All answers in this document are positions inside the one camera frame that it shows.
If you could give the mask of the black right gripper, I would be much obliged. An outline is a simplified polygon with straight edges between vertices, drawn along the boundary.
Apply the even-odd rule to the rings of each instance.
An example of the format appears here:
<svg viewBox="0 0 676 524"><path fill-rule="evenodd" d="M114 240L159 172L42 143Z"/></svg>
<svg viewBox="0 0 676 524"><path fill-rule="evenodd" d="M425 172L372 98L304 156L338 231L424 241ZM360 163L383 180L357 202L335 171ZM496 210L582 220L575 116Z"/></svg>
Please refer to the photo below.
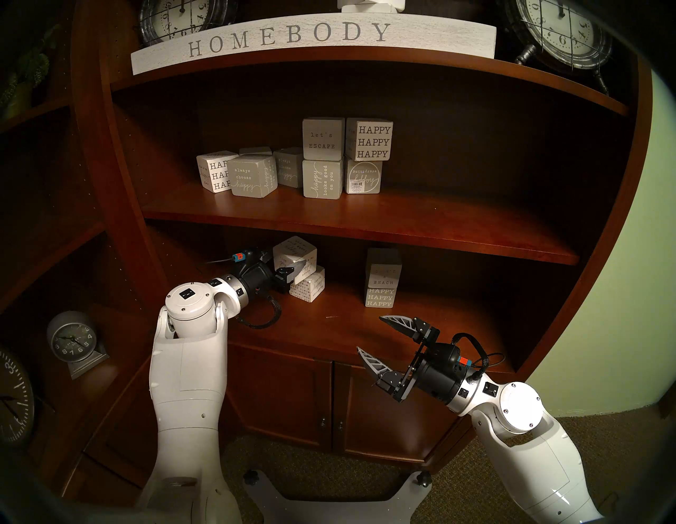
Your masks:
<svg viewBox="0 0 676 524"><path fill-rule="evenodd" d="M397 332L410 337L420 347L412 361L409 382L405 374L394 371L378 358L357 347L362 366L374 384L403 402L415 388L448 404L457 395L463 380L471 369L471 362L461 356L458 342L471 340L469 333L457 333L450 343L438 342L439 330L415 317L383 315L379 319Z"/></svg>

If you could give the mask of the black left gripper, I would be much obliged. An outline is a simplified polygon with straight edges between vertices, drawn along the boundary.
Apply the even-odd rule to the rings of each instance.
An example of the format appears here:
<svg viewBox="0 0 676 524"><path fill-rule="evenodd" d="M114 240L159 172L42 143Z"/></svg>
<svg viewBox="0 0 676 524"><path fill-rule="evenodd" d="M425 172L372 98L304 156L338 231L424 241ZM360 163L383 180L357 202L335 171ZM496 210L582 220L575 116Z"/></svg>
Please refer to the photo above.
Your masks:
<svg viewBox="0 0 676 524"><path fill-rule="evenodd" d="M248 305L255 296L267 296L269 290L288 293L297 278L314 272L314 261L280 261L271 251L239 252L239 302Z"/></svg>

